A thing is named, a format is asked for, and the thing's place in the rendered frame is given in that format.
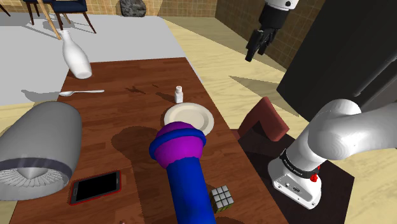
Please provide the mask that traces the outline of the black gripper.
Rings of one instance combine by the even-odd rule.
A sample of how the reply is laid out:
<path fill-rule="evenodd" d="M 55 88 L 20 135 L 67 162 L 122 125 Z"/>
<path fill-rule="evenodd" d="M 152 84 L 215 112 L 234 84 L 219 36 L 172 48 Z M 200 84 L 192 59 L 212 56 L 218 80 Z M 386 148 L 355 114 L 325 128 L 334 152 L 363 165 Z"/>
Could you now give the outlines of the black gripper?
<path fill-rule="evenodd" d="M 266 2 L 259 17 L 261 24 L 260 30 L 254 30 L 247 45 L 247 55 L 245 60 L 251 62 L 255 53 L 259 55 L 265 53 L 266 48 L 273 42 L 275 35 L 288 16 L 288 2 Z M 274 29 L 264 40 L 264 30 Z"/>

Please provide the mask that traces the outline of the dark red chair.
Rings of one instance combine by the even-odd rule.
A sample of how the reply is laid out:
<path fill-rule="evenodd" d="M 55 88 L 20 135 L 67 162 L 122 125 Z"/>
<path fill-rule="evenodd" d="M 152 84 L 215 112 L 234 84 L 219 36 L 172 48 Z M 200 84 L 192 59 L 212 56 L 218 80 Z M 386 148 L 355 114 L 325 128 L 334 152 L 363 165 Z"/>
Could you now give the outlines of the dark red chair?
<path fill-rule="evenodd" d="M 232 132 L 239 139 L 257 123 L 271 141 L 279 141 L 289 130 L 268 97 L 263 97 L 246 115 L 240 127 L 232 129 Z"/>

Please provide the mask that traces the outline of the black refrigerator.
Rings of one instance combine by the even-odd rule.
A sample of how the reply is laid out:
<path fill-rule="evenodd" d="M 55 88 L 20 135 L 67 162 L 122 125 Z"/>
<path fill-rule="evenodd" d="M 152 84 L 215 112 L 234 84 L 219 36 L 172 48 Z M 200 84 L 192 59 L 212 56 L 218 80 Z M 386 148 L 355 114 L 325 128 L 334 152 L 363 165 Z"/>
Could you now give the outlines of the black refrigerator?
<path fill-rule="evenodd" d="M 307 121 L 334 99 L 397 101 L 397 0 L 326 0 L 277 91 Z"/>

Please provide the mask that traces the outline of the white plate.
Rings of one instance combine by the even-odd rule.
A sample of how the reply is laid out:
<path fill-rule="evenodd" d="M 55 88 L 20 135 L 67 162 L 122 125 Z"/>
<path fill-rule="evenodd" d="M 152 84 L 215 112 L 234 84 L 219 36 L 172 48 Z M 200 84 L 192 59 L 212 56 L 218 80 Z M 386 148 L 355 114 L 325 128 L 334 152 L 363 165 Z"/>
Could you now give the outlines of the white plate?
<path fill-rule="evenodd" d="M 191 102 L 183 102 L 167 110 L 164 116 L 164 124 L 167 125 L 172 122 L 189 123 L 196 129 L 201 130 L 205 136 L 214 127 L 212 113 L 207 108 Z"/>

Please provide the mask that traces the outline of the grey rock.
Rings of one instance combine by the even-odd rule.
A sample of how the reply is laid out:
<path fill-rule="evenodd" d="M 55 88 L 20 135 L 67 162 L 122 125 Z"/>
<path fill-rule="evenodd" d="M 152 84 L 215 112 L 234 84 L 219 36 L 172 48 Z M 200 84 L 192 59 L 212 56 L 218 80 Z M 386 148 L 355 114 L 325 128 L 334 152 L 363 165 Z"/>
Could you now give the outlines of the grey rock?
<path fill-rule="evenodd" d="M 121 14 L 124 17 L 144 17 L 146 5 L 143 0 L 120 0 Z"/>

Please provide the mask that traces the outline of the blue and purple vase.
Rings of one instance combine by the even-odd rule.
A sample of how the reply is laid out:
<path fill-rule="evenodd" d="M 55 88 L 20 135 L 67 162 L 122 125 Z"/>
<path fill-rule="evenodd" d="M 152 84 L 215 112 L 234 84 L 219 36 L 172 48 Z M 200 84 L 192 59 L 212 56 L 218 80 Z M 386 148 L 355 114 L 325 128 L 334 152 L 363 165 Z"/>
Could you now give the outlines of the blue and purple vase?
<path fill-rule="evenodd" d="M 166 169 L 178 224 L 216 224 L 200 165 L 204 133 L 189 123 L 172 122 L 158 131 L 150 157 Z"/>

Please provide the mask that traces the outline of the brown wooden table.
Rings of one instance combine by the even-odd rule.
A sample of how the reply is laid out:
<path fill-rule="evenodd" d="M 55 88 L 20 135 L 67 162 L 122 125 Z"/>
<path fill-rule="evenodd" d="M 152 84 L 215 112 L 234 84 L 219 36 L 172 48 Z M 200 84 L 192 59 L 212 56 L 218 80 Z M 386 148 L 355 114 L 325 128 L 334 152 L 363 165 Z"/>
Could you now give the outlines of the brown wooden table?
<path fill-rule="evenodd" d="M 177 86 L 214 117 L 200 163 L 206 187 L 226 185 L 234 199 L 217 222 L 288 224 L 186 59 L 96 62 L 92 71 L 87 80 L 67 76 L 63 84 L 64 90 L 104 90 L 64 98 L 83 127 L 73 179 L 119 170 L 121 190 L 75 206 L 68 203 L 69 187 L 20 201 L 10 224 L 178 224 L 166 170 L 149 154 Z"/>

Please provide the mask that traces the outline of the grey puzzle cube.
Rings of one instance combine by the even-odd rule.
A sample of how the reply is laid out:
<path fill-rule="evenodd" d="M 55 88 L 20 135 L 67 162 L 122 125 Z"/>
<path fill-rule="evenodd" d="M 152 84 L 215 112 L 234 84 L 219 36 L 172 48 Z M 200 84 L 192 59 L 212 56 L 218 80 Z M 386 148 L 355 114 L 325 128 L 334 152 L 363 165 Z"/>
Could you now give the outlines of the grey puzzle cube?
<path fill-rule="evenodd" d="M 226 185 L 212 189 L 209 196 L 214 213 L 219 213 L 234 205 L 234 200 Z"/>

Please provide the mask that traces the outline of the dark robot stand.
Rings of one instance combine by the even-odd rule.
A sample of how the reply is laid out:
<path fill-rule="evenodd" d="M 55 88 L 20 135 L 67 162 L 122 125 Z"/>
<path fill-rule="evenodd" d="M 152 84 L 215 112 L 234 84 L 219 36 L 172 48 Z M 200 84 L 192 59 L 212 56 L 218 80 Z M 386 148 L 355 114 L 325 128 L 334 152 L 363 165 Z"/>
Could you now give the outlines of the dark robot stand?
<path fill-rule="evenodd" d="M 289 224 L 344 224 L 354 176 L 330 161 L 325 161 L 319 170 L 319 179 L 322 181 L 321 200 L 314 209 L 306 209 L 277 191 L 267 170 L 268 163 L 295 139 L 285 134 L 279 141 L 273 142 L 267 138 L 259 123 L 242 137 L 235 129 L 232 133 Z"/>

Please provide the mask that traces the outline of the white bottle vase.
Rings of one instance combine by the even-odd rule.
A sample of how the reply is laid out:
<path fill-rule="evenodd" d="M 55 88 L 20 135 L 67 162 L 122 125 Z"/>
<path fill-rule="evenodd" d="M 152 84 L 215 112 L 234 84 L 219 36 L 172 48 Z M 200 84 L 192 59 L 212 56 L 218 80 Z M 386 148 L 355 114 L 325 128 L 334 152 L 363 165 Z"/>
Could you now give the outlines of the white bottle vase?
<path fill-rule="evenodd" d="M 68 30 L 61 30 L 63 40 L 62 53 L 69 70 L 77 79 L 87 79 L 92 75 L 92 68 L 85 52 L 73 41 Z"/>

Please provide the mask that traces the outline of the silver spoon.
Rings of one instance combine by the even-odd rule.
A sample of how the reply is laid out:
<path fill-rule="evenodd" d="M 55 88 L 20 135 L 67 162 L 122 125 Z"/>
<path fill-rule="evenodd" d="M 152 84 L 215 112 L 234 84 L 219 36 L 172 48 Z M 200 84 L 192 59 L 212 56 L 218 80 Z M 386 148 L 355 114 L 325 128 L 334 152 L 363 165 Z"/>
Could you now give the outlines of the silver spoon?
<path fill-rule="evenodd" d="M 59 95 L 62 97 L 69 97 L 75 93 L 103 93 L 104 90 L 77 90 L 77 91 L 65 91 L 60 92 Z"/>

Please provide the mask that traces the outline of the navy blue chair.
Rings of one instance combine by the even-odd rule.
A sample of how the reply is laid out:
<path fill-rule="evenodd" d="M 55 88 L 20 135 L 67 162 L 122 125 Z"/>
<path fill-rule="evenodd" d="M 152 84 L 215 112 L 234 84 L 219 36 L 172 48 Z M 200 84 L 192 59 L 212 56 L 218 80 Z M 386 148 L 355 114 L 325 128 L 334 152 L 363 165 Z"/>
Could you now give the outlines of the navy blue chair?
<path fill-rule="evenodd" d="M 38 12 L 38 0 L 22 0 L 28 8 L 29 15 L 31 17 L 32 25 L 34 25 L 34 20 L 32 16 L 31 5 L 33 4 L 36 10 L 36 13 L 39 15 Z M 93 32 L 96 33 L 94 27 L 92 26 L 88 16 L 87 16 L 87 4 L 86 0 L 42 0 L 44 4 L 49 4 L 54 11 L 55 15 L 57 16 L 57 20 L 59 21 L 60 30 L 63 30 L 63 23 L 60 19 L 60 14 L 63 14 L 65 18 L 68 20 L 66 16 L 67 13 L 82 13 L 86 18 L 89 26 L 92 28 Z"/>

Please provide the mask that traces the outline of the red black smartphone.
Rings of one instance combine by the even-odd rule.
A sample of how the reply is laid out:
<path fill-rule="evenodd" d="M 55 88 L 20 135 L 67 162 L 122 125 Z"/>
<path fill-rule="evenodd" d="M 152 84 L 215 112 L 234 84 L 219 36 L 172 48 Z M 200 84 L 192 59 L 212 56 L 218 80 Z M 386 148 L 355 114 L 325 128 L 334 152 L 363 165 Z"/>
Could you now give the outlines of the red black smartphone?
<path fill-rule="evenodd" d="M 121 172 L 119 170 L 79 179 L 71 185 L 68 203 L 75 206 L 118 193 L 121 188 Z"/>

